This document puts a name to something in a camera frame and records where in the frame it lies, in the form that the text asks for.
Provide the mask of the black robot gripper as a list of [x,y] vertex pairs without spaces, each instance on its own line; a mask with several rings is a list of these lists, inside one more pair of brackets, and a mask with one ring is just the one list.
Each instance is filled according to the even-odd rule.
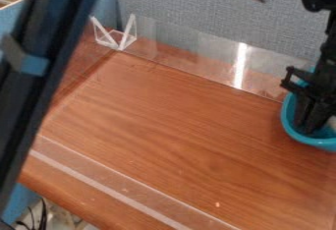
[[336,114],[336,36],[322,43],[311,71],[286,67],[281,87],[295,97],[293,123],[310,134]]

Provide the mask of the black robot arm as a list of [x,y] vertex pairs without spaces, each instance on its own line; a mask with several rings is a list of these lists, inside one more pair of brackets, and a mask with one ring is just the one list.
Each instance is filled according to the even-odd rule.
[[[95,0],[25,0],[13,30],[2,36],[0,59],[0,213],[26,160],[51,96]],[[287,68],[281,87],[297,96],[294,126],[314,133],[336,116],[336,0],[301,0],[326,10],[326,40],[314,70]],[[290,81],[298,77],[299,86]]]

